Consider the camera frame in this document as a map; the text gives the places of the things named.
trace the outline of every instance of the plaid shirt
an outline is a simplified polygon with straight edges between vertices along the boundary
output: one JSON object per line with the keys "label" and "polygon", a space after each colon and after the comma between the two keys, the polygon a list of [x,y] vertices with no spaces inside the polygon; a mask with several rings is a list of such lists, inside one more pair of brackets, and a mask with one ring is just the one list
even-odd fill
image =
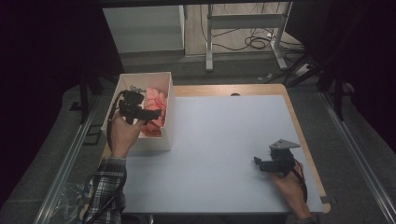
{"label": "plaid shirt", "polygon": [[307,219],[303,219],[303,220],[298,220],[295,222],[295,224],[315,224],[315,220],[313,217],[309,217]]}
{"label": "plaid shirt", "polygon": [[[122,158],[104,158],[92,179],[92,202],[85,220],[90,220],[116,191],[117,186],[126,177],[126,160]],[[121,212],[125,208],[125,197],[121,191],[107,210],[93,223],[121,223]]]}

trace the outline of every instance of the hand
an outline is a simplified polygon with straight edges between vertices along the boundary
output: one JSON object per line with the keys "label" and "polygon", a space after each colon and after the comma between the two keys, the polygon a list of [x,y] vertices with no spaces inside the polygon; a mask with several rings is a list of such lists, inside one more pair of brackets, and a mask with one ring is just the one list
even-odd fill
{"label": "hand", "polygon": [[[303,176],[303,165],[296,162],[295,169],[299,175]],[[276,187],[285,197],[290,208],[298,220],[312,217],[309,208],[304,201],[304,193],[297,176],[289,172],[285,177],[279,177],[277,174],[270,173]]]}
{"label": "hand", "polygon": [[119,112],[114,115],[111,127],[111,142],[113,145],[111,157],[126,158],[129,148],[136,142],[144,123],[145,121],[138,120],[136,124],[130,125]]}

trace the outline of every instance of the cable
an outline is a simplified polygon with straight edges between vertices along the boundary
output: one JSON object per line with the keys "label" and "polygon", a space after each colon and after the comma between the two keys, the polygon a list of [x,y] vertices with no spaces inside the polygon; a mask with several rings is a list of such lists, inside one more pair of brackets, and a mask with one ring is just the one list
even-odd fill
{"label": "cable", "polygon": [[[265,11],[267,6],[268,6],[268,4],[263,4],[262,5],[262,13]],[[205,36],[204,26],[203,26],[203,22],[202,22],[202,5],[200,5],[200,22],[201,22],[202,35],[204,36],[204,39],[207,42],[207,38]],[[233,29],[233,30],[221,33],[221,34],[217,34],[217,35],[212,35],[211,34],[211,36],[216,37],[216,36],[220,36],[220,35],[225,35],[225,34],[237,31],[237,30],[239,30],[239,29]],[[240,48],[240,49],[232,49],[232,48],[228,48],[226,46],[220,45],[220,44],[212,44],[212,45],[213,46],[218,46],[218,47],[221,47],[221,48],[225,48],[225,49],[228,49],[228,50],[233,50],[233,51],[246,49],[248,47],[252,47],[253,49],[265,49],[270,44],[272,38],[268,39],[268,38],[265,38],[265,37],[255,36],[255,34],[257,34],[256,30],[257,29],[255,28],[254,31],[251,32],[251,35],[245,39],[245,46]]]}
{"label": "cable", "polygon": [[277,13],[277,10],[279,9],[279,6],[280,6],[280,2],[277,3],[276,13]]}
{"label": "cable", "polygon": [[306,200],[308,199],[308,191],[307,191],[307,189],[306,189],[303,167],[301,166],[301,164],[300,164],[297,160],[295,160],[295,161],[297,162],[298,166],[299,166],[300,169],[301,169],[301,174],[299,174],[299,173],[294,169],[294,167],[291,169],[291,171],[295,174],[295,176],[297,177],[297,179],[300,181],[300,185],[301,185],[301,188],[302,188],[302,190],[303,190],[304,201],[306,202]]}
{"label": "cable", "polygon": [[227,11],[227,8],[225,8],[225,4],[224,4],[224,10],[227,12],[227,14],[230,14],[230,13]]}
{"label": "cable", "polygon": [[298,44],[298,43],[289,43],[289,42],[285,42],[285,41],[282,41],[282,40],[280,42],[282,42],[284,44],[290,44],[290,45],[303,45],[303,44]]}
{"label": "cable", "polygon": [[284,81],[283,81],[283,84],[285,84],[286,81],[287,81],[288,78],[289,78],[290,73],[292,73],[292,72],[294,71],[294,69],[295,69],[295,67],[297,66],[297,64],[298,64],[300,61],[302,61],[304,57],[306,57],[306,54],[304,54],[301,58],[299,58],[299,59],[296,61],[296,63],[295,63],[294,65],[292,65],[288,70],[284,71],[283,73],[281,73],[281,74],[279,74],[279,75],[270,77],[268,80],[266,80],[266,81],[263,82],[262,84],[267,84],[267,83],[269,83],[270,81],[272,81],[272,80],[274,80],[274,79],[277,79],[277,78],[279,78],[279,77],[282,77],[282,76],[285,76],[285,79],[284,79]]}
{"label": "cable", "polygon": [[107,117],[107,127],[106,127],[106,138],[107,138],[107,144],[110,150],[112,149],[112,142],[111,142],[111,128],[112,128],[112,123],[113,123],[113,118],[114,114],[116,113],[117,109],[117,102],[119,101],[120,97],[125,94],[125,91],[120,91],[119,94],[117,95],[116,99],[114,100],[113,105],[111,106],[110,113]]}
{"label": "cable", "polygon": [[288,82],[288,78],[289,78],[291,72],[294,71],[294,69],[296,68],[296,66],[299,65],[300,62],[302,62],[303,59],[306,58],[306,56],[307,56],[307,54],[306,54],[306,52],[305,52],[304,55],[301,56],[301,57],[293,64],[293,66],[290,68],[290,72],[288,72],[288,73],[285,75],[285,79],[284,79],[283,82],[282,82],[283,85],[286,85],[286,83]]}

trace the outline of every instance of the gray floor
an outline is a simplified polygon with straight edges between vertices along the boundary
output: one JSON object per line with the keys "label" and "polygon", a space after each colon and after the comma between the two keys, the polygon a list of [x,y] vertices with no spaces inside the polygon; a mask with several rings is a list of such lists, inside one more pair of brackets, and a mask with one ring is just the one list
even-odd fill
{"label": "gray floor", "polygon": [[[272,52],[215,54],[214,71],[211,73],[205,71],[205,57],[186,57],[179,52],[123,54],[121,58],[126,73],[172,72],[174,85],[264,83],[269,74],[282,74]],[[106,88],[99,97],[98,111],[92,120],[92,124],[98,125],[103,123],[115,88],[107,80],[101,81]],[[280,77],[271,83],[282,81],[283,77]],[[320,223],[388,223],[316,91],[317,81],[318,77],[311,77],[298,86],[289,88],[288,92],[327,192],[326,200],[332,206],[330,213],[318,216]],[[78,87],[64,94],[64,104],[58,120],[34,162],[3,206],[0,223],[32,223],[35,219],[80,127],[79,112],[69,110],[71,104],[78,101]],[[396,202],[395,154],[347,97],[344,98],[344,116],[362,154],[391,200]],[[84,141],[92,142],[92,137],[86,137]],[[97,166],[105,142],[102,135],[96,146],[82,146],[68,177],[69,182],[85,181]],[[293,217],[290,216],[288,223],[292,221]],[[216,217],[202,217],[196,223],[224,222]],[[254,221],[245,217],[240,223]]]}

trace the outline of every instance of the metal stand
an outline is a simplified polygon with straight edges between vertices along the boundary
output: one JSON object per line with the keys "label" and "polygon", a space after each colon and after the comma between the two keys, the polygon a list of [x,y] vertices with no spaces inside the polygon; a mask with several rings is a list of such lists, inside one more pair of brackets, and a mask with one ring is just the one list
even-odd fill
{"label": "metal stand", "polygon": [[291,3],[288,2],[282,14],[253,14],[253,15],[212,15],[212,6],[207,5],[207,41],[206,41],[206,71],[213,71],[212,30],[216,29],[249,29],[249,28],[278,28],[275,41],[271,48],[276,56],[281,70],[286,70],[285,60],[279,50],[280,39],[288,20]]}

